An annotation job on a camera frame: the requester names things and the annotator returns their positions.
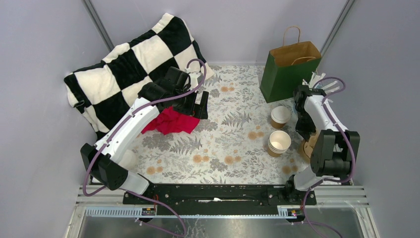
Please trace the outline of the brown pulp cup carrier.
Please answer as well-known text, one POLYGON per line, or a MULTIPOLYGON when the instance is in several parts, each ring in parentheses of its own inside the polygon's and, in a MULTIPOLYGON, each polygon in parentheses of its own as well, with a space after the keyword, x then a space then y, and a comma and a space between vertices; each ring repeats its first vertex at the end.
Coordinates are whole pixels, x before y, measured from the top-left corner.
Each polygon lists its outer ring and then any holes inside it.
POLYGON ((311 162, 311 156, 315 148, 318 137, 319 137, 319 131, 317 131, 315 134, 312 134, 309 137, 308 141, 303 139, 298 148, 299 155, 303 158, 303 160, 307 164, 311 162))

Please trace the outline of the brown paper coffee cup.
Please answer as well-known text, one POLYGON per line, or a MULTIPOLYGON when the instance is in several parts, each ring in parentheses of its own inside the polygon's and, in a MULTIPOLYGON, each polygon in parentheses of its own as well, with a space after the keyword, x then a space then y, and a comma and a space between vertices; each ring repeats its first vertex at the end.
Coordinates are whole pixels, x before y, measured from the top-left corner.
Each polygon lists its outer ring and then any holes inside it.
POLYGON ((290 120, 291 111, 285 106, 278 106, 271 111, 271 126, 281 129, 290 120))

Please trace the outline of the green paper bag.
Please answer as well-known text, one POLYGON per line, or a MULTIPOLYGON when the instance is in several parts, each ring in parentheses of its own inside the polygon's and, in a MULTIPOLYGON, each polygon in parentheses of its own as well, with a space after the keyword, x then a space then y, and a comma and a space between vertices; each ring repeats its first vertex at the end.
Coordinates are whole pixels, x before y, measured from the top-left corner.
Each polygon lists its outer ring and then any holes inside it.
POLYGON ((265 63, 260 91, 267 103, 293 97, 293 91, 302 82, 309 82, 322 56, 311 41, 301 41, 298 26, 287 27, 283 34, 282 46, 269 51, 265 63), (298 30, 297 42, 286 44, 289 29, 298 30))

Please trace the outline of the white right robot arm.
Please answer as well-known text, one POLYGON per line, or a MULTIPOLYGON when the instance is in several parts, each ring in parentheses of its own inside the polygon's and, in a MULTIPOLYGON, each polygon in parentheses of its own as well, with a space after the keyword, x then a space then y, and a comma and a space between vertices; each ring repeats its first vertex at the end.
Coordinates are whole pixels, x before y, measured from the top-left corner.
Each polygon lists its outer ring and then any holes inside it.
POLYGON ((295 130, 305 141, 317 135, 310 166, 290 178, 284 198, 297 204, 305 190, 323 181, 347 182, 354 173, 360 135, 350 131, 333 112, 322 89, 299 85, 293 92, 298 120, 295 130))

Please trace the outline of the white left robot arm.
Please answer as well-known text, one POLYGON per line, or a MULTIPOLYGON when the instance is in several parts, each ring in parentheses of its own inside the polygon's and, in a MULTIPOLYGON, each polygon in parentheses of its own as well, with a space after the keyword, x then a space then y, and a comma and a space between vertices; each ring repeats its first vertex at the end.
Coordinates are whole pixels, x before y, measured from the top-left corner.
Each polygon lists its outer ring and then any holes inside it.
POLYGON ((171 67, 163 78, 143 86, 131 108, 102 139, 94 145, 82 146, 86 168, 83 194, 92 196, 104 188, 121 189, 135 193, 135 198, 143 204, 151 202, 154 191, 149 187, 150 182, 120 163, 132 141, 164 109, 172 107, 186 116, 207 119, 209 93, 203 91, 200 103, 196 103, 197 90, 206 77, 205 67, 201 72, 192 72, 189 67, 185 70, 171 67))

